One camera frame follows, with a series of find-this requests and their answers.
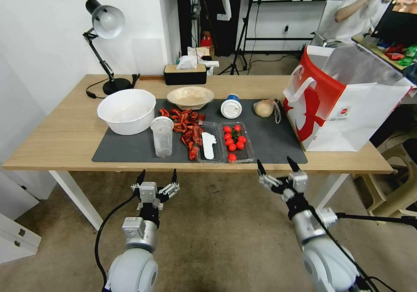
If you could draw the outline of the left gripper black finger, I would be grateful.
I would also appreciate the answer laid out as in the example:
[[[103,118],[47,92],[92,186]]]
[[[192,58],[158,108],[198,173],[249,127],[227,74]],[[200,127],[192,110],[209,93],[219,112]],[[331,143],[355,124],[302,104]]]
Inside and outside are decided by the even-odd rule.
[[[163,188],[158,188],[158,199],[160,203],[165,203],[168,201],[170,198],[176,195],[179,190],[180,186],[178,183],[177,171],[174,169],[172,173],[172,182]]]
[[[133,191],[140,189],[141,184],[144,182],[145,176],[146,176],[146,170],[144,169],[142,170],[140,175],[137,177],[136,182],[131,185],[131,189]]]

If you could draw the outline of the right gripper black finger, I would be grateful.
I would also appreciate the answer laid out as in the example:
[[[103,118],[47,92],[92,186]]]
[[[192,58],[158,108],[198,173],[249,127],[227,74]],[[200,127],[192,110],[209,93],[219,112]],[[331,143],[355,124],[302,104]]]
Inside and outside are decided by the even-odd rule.
[[[268,175],[261,161],[257,159],[258,182],[274,193],[283,193],[283,183],[276,177]]]
[[[298,174],[302,172],[299,165],[289,156],[287,156],[287,162],[291,168],[291,174]]]

